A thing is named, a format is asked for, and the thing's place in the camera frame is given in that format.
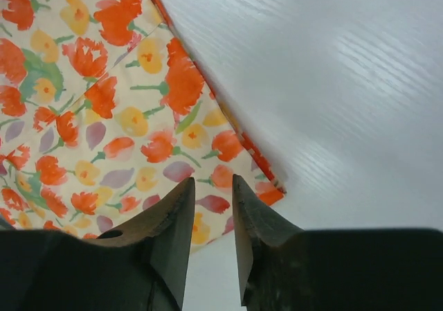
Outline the floral orange skirt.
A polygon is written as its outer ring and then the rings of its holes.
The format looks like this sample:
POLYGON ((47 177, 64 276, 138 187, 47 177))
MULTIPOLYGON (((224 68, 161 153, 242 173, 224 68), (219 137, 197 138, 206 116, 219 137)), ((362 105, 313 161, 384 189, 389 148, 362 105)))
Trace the floral orange skirt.
POLYGON ((3 220, 95 238, 192 177, 198 249, 233 229, 233 175, 284 196, 160 0, 1 0, 3 220))

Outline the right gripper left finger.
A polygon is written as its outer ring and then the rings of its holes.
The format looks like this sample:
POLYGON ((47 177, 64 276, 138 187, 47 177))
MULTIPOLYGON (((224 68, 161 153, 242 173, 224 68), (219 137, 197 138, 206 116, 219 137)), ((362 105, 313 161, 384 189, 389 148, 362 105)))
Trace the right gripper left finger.
POLYGON ((180 310, 195 181, 97 238, 1 232, 2 310, 180 310))

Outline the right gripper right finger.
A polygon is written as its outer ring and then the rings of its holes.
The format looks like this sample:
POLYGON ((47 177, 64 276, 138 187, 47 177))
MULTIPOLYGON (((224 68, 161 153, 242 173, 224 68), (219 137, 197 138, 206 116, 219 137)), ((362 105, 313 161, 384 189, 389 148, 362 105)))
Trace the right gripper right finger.
POLYGON ((442 232, 304 230, 233 177, 241 304, 247 310, 441 310, 442 232))

